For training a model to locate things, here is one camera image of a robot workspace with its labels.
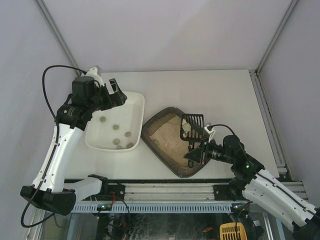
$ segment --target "metal beam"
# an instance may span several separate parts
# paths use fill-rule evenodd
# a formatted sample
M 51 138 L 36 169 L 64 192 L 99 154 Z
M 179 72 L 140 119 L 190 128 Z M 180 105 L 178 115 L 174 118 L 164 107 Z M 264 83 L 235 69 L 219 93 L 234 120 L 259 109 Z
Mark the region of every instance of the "metal beam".
M 259 62 L 259 65 L 256 69 L 256 73 L 259 74 L 262 70 L 262 68 L 264 67 L 272 49 L 274 48 L 279 36 L 281 35 L 282 31 L 284 30 L 285 25 L 287 24 L 290 16 L 292 15 L 293 11 L 295 10 L 295 7 L 297 6 L 299 0 L 292 0 L 289 7 L 287 8 L 283 18 L 281 19 L 281 22 L 279 24 L 279 26 L 277 27 L 274 35 L 271 38 L 271 41 L 265 51 L 265 53 L 263 54 L 262 59 Z
M 49 10 L 44 3 L 43 0 L 33 0 L 35 5 L 38 7 L 41 15 L 43 16 L 45 22 L 47 23 L 49 29 L 51 30 L 54 38 L 57 40 L 59 46 L 61 47 L 63 54 L 66 56 L 69 64 L 72 67 L 79 68 L 74 56 L 72 55 L 66 41 L 64 40 L 62 34 L 60 33 L 54 19 L 52 18 L 51 14 L 49 13 Z

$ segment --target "white wall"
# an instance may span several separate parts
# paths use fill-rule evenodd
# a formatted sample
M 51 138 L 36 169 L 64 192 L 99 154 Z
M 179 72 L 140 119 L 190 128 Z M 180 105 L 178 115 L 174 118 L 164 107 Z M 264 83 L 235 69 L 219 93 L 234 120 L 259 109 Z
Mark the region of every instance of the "white wall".
M 291 0 L 45 0 L 82 68 L 255 69 Z
M 300 1 L 261 73 L 297 180 L 320 206 L 320 1 Z
M 2 0 L 0 30 L 0 238 L 20 240 L 25 234 L 20 217 L 27 203 L 20 190 L 32 183 L 53 134 L 42 72 L 68 62 L 32 0 Z M 73 78 L 67 69 L 48 72 L 54 110 L 67 97 Z

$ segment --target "brown tray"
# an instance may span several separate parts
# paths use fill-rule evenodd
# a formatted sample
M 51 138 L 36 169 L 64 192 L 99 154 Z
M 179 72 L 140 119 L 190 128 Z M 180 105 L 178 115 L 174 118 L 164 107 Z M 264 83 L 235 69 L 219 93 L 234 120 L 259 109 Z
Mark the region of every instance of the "brown tray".
M 177 175 L 179 178 L 188 178 L 201 170 L 204 165 L 195 162 L 193 167 L 189 168 L 188 160 L 186 158 L 183 158 L 183 155 L 188 152 L 189 145 L 187 141 L 182 141 L 180 139 L 180 122 L 181 115 L 183 113 L 183 111 L 176 107 L 165 108 L 164 110 L 154 115 L 143 125 L 141 138 L 146 143 L 146 145 L 154 152 L 154 154 L 175 175 Z

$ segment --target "yellow fan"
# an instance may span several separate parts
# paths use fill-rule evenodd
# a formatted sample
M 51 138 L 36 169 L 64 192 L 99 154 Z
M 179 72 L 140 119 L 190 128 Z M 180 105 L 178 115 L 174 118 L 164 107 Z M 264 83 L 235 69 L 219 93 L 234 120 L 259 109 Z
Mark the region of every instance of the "yellow fan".
M 220 240 L 248 240 L 244 225 L 241 222 L 220 225 Z

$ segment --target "gray wall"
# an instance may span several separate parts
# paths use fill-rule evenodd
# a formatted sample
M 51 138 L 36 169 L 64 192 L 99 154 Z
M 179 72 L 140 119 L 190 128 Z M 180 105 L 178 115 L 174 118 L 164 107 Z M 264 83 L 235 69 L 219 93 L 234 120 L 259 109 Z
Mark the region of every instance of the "gray wall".
M 32 0 L 2 0 L 0 30 L 0 238 L 20 240 L 27 203 L 20 190 L 39 171 L 54 127 L 42 94 L 42 72 L 68 62 Z M 73 78 L 67 69 L 48 72 L 54 110 L 67 97 Z
M 301 0 L 261 78 L 296 180 L 320 206 L 320 1 Z

